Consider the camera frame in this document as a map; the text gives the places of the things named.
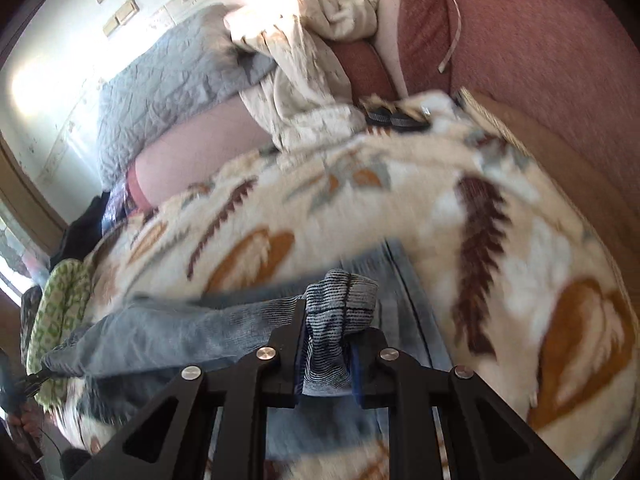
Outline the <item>left hand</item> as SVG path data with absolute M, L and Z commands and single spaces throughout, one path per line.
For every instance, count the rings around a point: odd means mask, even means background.
M 44 414 L 41 406 L 34 399 L 27 400 L 21 406 L 19 415 L 15 413 L 9 413 L 6 415 L 9 434 L 17 448 L 22 453 L 28 454 L 29 450 L 24 439 L 18 434 L 18 430 L 22 428 L 26 434 L 30 434 L 34 441 L 39 444 L 41 440 L 43 421 Z

